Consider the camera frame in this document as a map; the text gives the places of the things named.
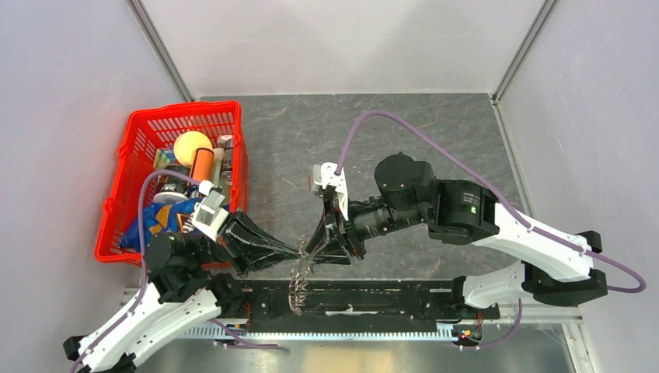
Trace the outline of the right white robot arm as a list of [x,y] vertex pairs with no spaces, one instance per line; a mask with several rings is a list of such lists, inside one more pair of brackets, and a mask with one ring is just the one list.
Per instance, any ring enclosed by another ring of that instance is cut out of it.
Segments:
[[591,258],[601,250],[593,231],[572,235],[508,210],[487,188],[468,180],[440,180],[431,165],[398,153],[375,168],[378,197],[350,200],[344,175],[326,162],[312,167],[310,190],[323,216],[306,245],[312,264],[351,265],[364,258],[365,242],[416,225],[449,245],[495,249],[515,258],[502,270],[453,281],[450,311],[470,317],[500,301],[532,297],[546,305],[574,307],[608,292],[605,274]]

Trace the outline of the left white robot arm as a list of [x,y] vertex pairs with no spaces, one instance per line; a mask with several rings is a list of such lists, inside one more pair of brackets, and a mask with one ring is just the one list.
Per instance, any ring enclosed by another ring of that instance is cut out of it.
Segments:
[[73,372],[133,372],[199,322],[237,316],[246,301],[241,285],[206,264],[229,262],[244,275],[299,257],[242,210],[200,207],[187,224],[188,232],[159,232],[145,244],[145,279],[128,304],[95,332],[63,343]]

